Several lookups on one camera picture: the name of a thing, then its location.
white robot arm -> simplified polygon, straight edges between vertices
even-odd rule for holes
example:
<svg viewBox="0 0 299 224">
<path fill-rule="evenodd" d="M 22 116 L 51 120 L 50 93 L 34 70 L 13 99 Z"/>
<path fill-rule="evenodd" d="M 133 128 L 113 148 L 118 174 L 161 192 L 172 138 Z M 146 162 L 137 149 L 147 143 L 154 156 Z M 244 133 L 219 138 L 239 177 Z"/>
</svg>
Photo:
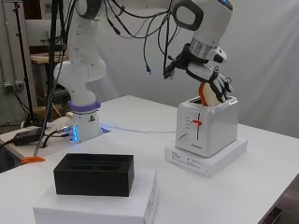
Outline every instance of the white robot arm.
<svg viewBox="0 0 299 224">
<path fill-rule="evenodd" d="M 170 9 L 176 24 L 194 31 L 194 36 L 192 42 L 186 44 L 179 56 L 167 66 L 164 78 L 172 77 L 176 68 L 183 69 L 189 76 L 201 82 L 209 82 L 219 101 L 225 101 L 224 93 L 231 90 L 230 85 L 207 63 L 226 61 L 226 54 L 219 48 L 219 43 L 233 13 L 233 6 L 228 0 L 73 1 L 76 2 L 76 10 L 68 37 L 70 61 L 64 62 L 58 81 L 69 91 L 72 99 L 74 117 L 69 126 L 74 127 L 73 141 L 85 141 L 101 134 L 96 116 L 100 105 L 93 92 L 86 90 L 85 83 L 106 75 L 107 68 L 96 50 L 95 38 L 96 18 L 99 14 L 106 13 L 107 3 L 140 9 Z M 60 65 L 55 68 L 55 77 L 59 75 L 59 70 Z"/>
</svg>

black holder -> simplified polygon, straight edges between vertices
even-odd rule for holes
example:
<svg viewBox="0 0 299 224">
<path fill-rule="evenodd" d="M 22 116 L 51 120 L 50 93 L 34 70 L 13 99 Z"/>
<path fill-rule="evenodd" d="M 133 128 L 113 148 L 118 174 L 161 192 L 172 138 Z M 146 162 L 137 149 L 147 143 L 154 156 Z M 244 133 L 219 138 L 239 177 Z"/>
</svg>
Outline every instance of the black holder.
<svg viewBox="0 0 299 224">
<path fill-rule="evenodd" d="M 134 156 L 66 154 L 54 169 L 57 194 L 129 197 Z"/>
</svg>

blue led light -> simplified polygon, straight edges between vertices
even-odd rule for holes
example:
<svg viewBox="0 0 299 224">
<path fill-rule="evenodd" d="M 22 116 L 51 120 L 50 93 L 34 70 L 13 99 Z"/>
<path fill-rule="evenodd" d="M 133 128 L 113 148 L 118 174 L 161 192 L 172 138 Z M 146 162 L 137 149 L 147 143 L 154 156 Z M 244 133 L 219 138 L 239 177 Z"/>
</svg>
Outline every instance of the blue led light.
<svg viewBox="0 0 299 224">
<path fill-rule="evenodd" d="M 75 126 L 73 126 L 73 135 L 74 135 L 74 141 L 77 142 L 78 141 L 77 127 L 75 127 Z"/>
</svg>

white box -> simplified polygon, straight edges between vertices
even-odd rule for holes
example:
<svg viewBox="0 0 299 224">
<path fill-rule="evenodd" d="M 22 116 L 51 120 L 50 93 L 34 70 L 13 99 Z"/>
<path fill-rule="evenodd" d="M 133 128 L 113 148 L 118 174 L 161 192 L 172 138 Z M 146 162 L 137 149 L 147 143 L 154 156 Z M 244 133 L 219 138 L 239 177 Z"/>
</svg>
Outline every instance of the white box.
<svg viewBox="0 0 299 224">
<path fill-rule="evenodd" d="M 57 195 L 53 185 L 34 207 L 36 224 L 151 224 L 157 195 L 155 170 L 135 172 L 128 198 Z"/>
<path fill-rule="evenodd" d="M 248 140 L 237 138 L 232 144 L 210 158 L 205 158 L 175 146 L 165 148 L 164 158 L 185 170 L 211 178 L 247 151 Z"/>
</svg>

robot logo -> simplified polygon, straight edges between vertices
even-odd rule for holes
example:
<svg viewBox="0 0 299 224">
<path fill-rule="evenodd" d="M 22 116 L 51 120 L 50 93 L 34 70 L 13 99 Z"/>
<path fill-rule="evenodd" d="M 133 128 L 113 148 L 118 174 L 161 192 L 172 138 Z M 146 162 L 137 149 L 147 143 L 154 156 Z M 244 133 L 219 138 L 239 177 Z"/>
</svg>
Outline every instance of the robot logo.
<svg viewBox="0 0 299 224">
<path fill-rule="evenodd" d="M 93 115 L 91 115 L 90 120 L 88 122 L 93 122 L 93 121 L 95 121 L 95 118 Z"/>
</svg>

